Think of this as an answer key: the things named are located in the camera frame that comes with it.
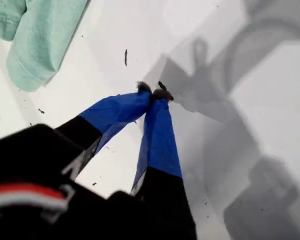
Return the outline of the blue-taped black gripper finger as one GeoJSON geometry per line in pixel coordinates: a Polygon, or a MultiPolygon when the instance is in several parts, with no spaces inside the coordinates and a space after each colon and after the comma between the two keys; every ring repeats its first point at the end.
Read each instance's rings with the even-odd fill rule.
{"type": "Polygon", "coordinates": [[[149,93],[141,139],[134,196],[130,205],[135,231],[146,240],[195,240],[196,225],[186,196],[166,89],[139,82],[149,93]]]}
{"type": "Polygon", "coordinates": [[[149,85],[139,82],[137,92],[103,98],[56,130],[94,156],[126,125],[146,113],[151,95],[149,85]]]}

